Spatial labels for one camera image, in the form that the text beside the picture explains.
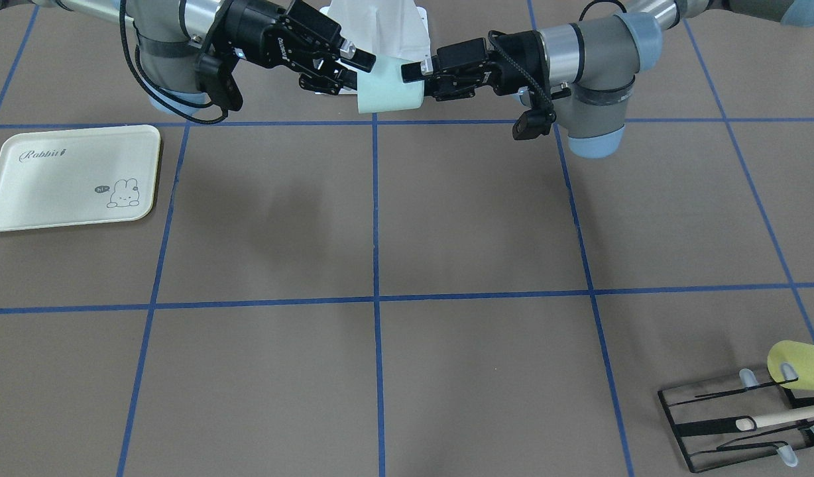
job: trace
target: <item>robotic arm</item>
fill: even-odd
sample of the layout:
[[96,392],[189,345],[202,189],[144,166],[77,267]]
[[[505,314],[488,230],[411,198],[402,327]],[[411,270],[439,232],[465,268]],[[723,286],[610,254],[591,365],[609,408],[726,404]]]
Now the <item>robotic arm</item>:
[[[0,0],[0,9],[22,3],[119,23],[128,65],[144,90],[198,122],[240,110],[232,76],[239,60],[289,67],[301,88],[327,94],[356,89],[357,73],[346,66],[370,72],[376,60],[303,0],[285,9],[268,0]],[[513,126],[515,139],[538,138],[558,122],[575,154],[605,157],[621,141],[635,74],[660,57],[662,31],[710,9],[814,25],[814,0],[631,0],[607,18],[582,15],[577,23],[510,35],[490,31],[489,46],[483,38],[444,46],[429,60],[405,64],[401,76],[422,81],[425,96],[438,101],[472,97],[484,85],[500,96],[519,94],[528,110]],[[127,27],[137,31],[135,67]],[[222,118],[191,117],[208,105],[222,108]]]

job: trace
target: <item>yellow cup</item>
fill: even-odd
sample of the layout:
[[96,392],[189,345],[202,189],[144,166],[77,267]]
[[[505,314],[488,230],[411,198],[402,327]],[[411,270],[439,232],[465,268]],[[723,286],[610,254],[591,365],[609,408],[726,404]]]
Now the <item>yellow cup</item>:
[[788,362],[799,375],[799,380],[782,384],[792,390],[814,390],[814,344],[797,341],[779,341],[770,350],[767,357],[767,369],[770,376],[778,382],[784,381],[781,363]]

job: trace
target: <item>tile floor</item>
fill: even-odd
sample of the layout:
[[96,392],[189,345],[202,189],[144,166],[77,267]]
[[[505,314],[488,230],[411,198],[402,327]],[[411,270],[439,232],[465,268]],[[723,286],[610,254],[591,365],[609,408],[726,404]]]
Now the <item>tile floor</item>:
[[[419,4],[437,48],[586,2]],[[814,341],[814,28],[667,31],[599,161],[491,91],[359,115],[248,64],[243,111],[186,124],[116,35],[0,13],[0,146],[164,139],[145,219],[0,233],[0,476],[687,475],[658,389]]]

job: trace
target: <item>cartoon rabbit face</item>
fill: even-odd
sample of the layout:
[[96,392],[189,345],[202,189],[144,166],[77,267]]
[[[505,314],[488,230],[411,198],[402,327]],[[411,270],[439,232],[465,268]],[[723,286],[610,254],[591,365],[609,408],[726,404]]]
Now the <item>cartoon rabbit face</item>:
[[131,205],[139,205],[139,186],[135,179],[121,179],[115,182],[113,187],[113,194],[109,197],[107,207],[129,207]]

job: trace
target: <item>rectangular tray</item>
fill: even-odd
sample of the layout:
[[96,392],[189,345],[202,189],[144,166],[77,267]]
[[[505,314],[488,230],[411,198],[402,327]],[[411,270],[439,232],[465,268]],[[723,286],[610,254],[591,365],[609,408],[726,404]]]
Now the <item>rectangular tray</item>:
[[0,232],[143,218],[160,143],[153,126],[12,136],[0,154]]

